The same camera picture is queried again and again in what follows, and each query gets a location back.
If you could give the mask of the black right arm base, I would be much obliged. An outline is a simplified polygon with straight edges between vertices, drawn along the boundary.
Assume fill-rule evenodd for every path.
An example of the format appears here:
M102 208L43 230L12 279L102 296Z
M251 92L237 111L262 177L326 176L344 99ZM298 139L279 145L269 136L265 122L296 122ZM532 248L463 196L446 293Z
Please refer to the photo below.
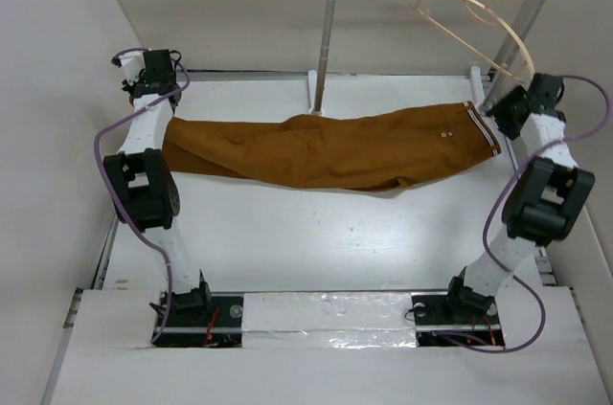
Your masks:
M420 348L455 347L454 342L478 348L505 346L495 304L484 314L459 314L446 305L445 291L412 292L405 319L415 324Z

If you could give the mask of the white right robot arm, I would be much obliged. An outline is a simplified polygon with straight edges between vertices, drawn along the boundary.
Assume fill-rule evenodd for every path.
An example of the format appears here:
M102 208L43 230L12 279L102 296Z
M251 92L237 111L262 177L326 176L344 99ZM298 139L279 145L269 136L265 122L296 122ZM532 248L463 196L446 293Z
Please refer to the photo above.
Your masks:
M484 253L449 284L443 311L453 322L485 315L504 281L535 248L569 235L593 189L594 174L579 167L567 146L566 117L557 108L564 81L537 73L529 87L513 88L487 112L529 155L492 208L501 215L501 230L485 238Z

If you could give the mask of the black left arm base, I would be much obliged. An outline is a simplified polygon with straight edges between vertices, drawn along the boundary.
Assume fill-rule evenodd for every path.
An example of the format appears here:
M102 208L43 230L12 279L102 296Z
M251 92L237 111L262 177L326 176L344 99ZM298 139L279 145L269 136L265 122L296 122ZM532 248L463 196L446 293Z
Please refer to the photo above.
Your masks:
M244 294L214 293L212 308L173 309L163 329L164 308L159 304L152 336L157 348L240 348Z

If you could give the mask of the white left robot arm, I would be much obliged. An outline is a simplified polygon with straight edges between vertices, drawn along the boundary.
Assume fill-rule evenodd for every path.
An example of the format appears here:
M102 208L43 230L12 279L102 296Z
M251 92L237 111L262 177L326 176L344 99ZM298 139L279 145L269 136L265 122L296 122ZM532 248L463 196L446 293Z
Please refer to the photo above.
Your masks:
M128 131L119 150L97 158L119 219L161 256L168 288L152 305L161 328L205 326L215 311L209 285L175 222L180 196L162 152L184 90L177 82L180 59L176 50L146 48L114 55L133 112L122 120Z

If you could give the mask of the brown trousers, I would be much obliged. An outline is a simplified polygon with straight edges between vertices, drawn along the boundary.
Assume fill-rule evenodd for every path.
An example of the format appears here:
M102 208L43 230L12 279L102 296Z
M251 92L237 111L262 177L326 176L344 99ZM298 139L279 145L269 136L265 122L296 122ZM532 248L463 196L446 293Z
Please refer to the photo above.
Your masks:
M162 143L170 170L292 189L391 191L431 183L497 155L468 101L353 119L297 115L281 123L173 118Z

